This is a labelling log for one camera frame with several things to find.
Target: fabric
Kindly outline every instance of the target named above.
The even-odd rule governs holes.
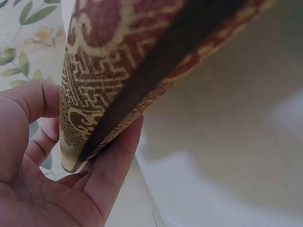
[[[77,0],[62,74],[62,166],[79,169],[272,3]]]

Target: patterned fabric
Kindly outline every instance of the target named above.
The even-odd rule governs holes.
[[[79,167],[75,168],[75,164],[96,125],[186,3],[186,0],[76,1],[66,46],[60,99],[60,143],[62,165],[66,170],[75,171]],[[272,0],[245,1],[240,10],[223,21],[219,29],[210,33],[199,48],[187,55],[143,97],[136,108],[119,119],[116,127],[87,159],[96,155],[153,101],[272,3]]]

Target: white fabric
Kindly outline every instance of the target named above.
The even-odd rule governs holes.
[[[166,227],[303,226],[303,2],[278,1],[144,120]]]

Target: hand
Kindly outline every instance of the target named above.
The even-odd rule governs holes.
[[[102,227],[139,141],[137,119],[80,173],[55,182],[39,166],[59,139],[60,87],[36,81],[0,92],[0,223],[17,227]],[[28,125],[50,118],[28,141]]]

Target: floral pattern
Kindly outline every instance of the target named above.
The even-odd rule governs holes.
[[[55,70],[49,67],[49,61],[64,53],[60,0],[0,1],[0,35],[0,90],[34,79],[53,81],[54,71],[60,77],[60,64]]]

